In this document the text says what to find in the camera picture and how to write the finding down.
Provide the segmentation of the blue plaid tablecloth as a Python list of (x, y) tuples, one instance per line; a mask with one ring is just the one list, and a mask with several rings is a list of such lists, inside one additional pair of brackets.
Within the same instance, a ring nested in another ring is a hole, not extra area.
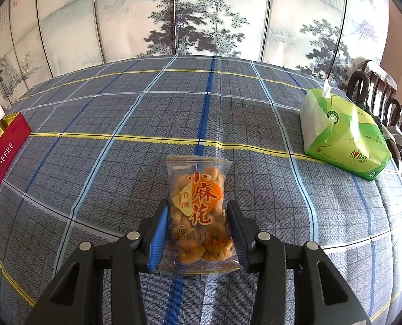
[(323, 82), (216, 57), (136, 58), (67, 73), (14, 109), (32, 130), (0, 188), (0, 316), (22, 324), (82, 241), (135, 230), (168, 194), (166, 158), (230, 160), (225, 197), (285, 243), (320, 244), (374, 324), (402, 309), (402, 180), (304, 156), (299, 108)]

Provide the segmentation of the green tissue pack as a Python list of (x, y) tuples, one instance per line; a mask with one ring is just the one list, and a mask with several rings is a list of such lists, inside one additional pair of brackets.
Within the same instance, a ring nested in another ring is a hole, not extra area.
[(306, 155), (366, 180), (374, 180), (391, 159), (373, 118), (332, 93), (327, 82), (307, 91), (299, 115)]

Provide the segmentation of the red gold toffee tin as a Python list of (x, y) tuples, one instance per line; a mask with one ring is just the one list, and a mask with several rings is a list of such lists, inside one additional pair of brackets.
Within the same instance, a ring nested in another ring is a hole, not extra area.
[(8, 168), (31, 134), (31, 127), (21, 112), (0, 120), (0, 185)]

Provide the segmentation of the dark wooden chair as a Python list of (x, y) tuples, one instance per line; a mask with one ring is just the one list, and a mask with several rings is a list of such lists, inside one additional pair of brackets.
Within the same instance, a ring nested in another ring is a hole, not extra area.
[(371, 115), (384, 132), (402, 175), (402, 101), (396, 93), (396, 81), (372, 60), (365, 60), (352, 73), (346, 87), (346, 95)]

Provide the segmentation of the painted folding screen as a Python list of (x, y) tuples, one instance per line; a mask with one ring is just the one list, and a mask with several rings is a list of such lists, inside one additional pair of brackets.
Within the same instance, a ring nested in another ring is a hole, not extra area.
[(387, 41), (388, 0), (3, 0), (0, 105), (133, 57), (239, 57), (344, 85)]

